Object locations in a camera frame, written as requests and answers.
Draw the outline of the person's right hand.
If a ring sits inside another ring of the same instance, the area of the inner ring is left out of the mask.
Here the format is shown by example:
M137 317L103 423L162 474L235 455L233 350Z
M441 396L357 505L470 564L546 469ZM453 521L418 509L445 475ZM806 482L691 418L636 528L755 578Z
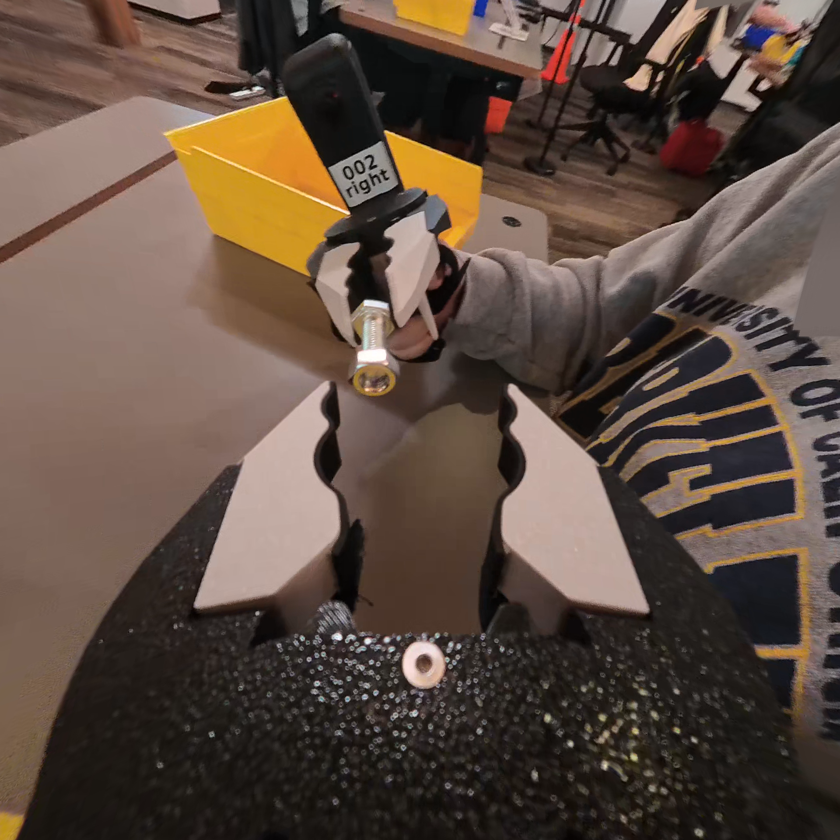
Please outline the person's right hand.
M388 339L388 347L400 361L436 361L445 347L444 332L455 319L466 293L469 257L438 244L439 261L427 286L426 298L434 316L437 337L429 331L423 317L415 314Z

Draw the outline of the silver flange nut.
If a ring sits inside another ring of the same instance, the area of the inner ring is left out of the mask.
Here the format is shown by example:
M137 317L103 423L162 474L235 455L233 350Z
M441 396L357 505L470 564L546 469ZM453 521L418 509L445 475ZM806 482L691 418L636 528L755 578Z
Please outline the silver flange nut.
M384 396L396 386L400 365L389 350L358 349L350 364L349 383L363 396Z

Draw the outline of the large yellow plastic bin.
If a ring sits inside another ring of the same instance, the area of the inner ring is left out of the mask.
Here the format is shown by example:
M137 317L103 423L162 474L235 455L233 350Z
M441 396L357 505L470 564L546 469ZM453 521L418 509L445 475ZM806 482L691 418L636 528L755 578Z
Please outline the large yellow plastic bin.
M326 229L347 215L339 191L286 98L165 133L213 233L307 275ZM407 187L440 196L460 248L480 215L482 169L386 132Z

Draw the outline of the silver hex bolt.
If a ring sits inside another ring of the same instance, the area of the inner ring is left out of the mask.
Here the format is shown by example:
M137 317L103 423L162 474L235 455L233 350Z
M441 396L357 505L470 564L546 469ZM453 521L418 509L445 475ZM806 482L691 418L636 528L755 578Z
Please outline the silver hex bolt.
M374 354L388 351L387 340L394 330L390 305L379 299L366 298L353 311L351 326L359 340L356 358L372 359Z

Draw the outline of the orange traffic cone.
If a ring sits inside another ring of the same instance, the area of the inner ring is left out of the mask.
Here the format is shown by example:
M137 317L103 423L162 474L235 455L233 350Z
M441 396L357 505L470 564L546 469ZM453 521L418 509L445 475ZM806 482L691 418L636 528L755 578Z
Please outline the orange traffic cone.
M543 13L546 22L552 20L556 23L554 35L557 38L548 64L542 70L542 81L551 85L564 85L569 82L574 42L584 8L585 1L572 1L564 10L549 9Z

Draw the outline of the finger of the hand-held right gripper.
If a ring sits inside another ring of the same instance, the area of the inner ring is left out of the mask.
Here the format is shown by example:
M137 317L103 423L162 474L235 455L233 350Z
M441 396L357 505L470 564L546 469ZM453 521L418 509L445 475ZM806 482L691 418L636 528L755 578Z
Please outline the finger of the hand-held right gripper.
M393 321L404 327L419 312L428 327L434 315L427 299L429 285L438 268L438 242L427 228L424 213L415 213L385 230L391 241L385 278Z
M351 316L348 282L352 273L350 260L359 247L357 243L327 247L315 273L315 291L332 326L350 346L358 345Z

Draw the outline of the background work table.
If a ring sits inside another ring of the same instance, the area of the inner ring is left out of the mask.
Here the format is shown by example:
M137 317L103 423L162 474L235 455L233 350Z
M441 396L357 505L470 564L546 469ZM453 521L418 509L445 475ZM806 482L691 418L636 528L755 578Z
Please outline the background work table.
M464 35L399 18L393 3L385 1L344 3L339 18L345 25L374 35L515 77L539 78L542 73L541 39L535 28L529 30L525 41L491 31L492 25L507 22L501 2L490 2L483 18L473 17Z

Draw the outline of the black jacket on chair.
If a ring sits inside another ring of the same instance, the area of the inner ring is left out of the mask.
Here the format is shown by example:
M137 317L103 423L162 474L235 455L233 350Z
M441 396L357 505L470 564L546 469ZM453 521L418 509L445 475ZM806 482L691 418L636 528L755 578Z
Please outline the black jacket on chair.
M250 77L264 77L277 98L287 60L306 45L308 1L236 1L238 67Z

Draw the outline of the black office chair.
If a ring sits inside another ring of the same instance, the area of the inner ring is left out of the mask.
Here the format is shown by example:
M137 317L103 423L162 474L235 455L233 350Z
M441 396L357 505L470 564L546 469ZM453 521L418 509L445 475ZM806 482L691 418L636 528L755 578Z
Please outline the black office chair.
M667 60L649 58L648 54L667 26L663 20L654 22L637 42L621 44L621 55L615 64L587 66L580 71L578 82L590 94L591 106L585 121L561 124L561 131L578 133L562 153L562 161L568 160L576 146L594 147L598 142L604 144L611 158L607 175L613 176L620 165L629 161L631 149L613 130L610 118L650 114Z

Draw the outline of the red bag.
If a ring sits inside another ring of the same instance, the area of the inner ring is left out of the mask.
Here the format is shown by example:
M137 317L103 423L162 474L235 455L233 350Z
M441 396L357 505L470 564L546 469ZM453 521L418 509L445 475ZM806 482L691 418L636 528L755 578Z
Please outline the red bag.
M669 171L690 177L707 173L725 144L723 134L703 119L679 122L659 152Z

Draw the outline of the small yellow bin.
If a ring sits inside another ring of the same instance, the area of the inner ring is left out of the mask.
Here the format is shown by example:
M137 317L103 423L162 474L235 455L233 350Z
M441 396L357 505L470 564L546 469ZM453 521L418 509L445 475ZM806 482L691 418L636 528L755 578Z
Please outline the small yellow bin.
M398 18L456 36L467 34L475 5L475 1L393 1Z

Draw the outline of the black tripod stand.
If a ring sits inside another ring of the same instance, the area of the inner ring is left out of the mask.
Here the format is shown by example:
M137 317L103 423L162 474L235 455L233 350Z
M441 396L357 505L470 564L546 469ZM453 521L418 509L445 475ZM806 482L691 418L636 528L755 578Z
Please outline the black tripod stand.
M543 118L545 117L546 111L548 110L549 105L551 104L552 96L558 91L562 94L560 98L560 105L557 108L557 111L554 115L552 125L549 128L547 128L546 125L543 124ZM560 127L560 122L564 115L564 111L566 110L570 95L570 81L564 85L551 85L548 83L546 91L542 96L542 105L538 117L534 121L530 120L528 122L528 125L532 126L533 128L546 129L547 134L540 153L530 155L524 159L523 165L527 171L542 177L551 177L555 173L555 167L549 161L549 152L552 148L552 144Z

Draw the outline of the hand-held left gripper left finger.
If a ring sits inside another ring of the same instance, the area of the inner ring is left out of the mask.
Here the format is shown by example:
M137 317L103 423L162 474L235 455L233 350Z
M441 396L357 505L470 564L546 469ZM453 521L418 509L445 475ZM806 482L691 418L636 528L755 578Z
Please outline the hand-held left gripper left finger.
M362 534L333 484L342 465L339 426L338 389L325 381L241 460L197 614L268 610L296 634L325 602L354 610Z

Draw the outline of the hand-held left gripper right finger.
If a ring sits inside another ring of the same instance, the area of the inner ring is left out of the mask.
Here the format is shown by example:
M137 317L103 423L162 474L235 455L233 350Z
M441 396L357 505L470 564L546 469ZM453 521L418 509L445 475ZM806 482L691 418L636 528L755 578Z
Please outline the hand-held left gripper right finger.
M516 385L498 409L493 510L479 578L484 632L505 604L555 635L572 612L647 619L648 599L594 460Z

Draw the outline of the wooden post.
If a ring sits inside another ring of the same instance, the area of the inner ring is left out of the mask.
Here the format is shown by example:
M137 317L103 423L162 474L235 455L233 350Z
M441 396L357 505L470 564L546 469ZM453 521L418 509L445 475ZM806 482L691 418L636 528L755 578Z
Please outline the wooden post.
M141 36L127 1L83 1L99 40L106 46L141 46Z

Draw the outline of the person's right forearm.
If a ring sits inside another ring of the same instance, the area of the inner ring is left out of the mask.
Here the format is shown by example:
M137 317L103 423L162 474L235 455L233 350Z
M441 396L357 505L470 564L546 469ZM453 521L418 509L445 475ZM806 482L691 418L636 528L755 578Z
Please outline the person's right forearm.
M491 248L465 264L463 294L446 337L514 380L560 395L677 290L695 250L688 222L605 256L552 265Z

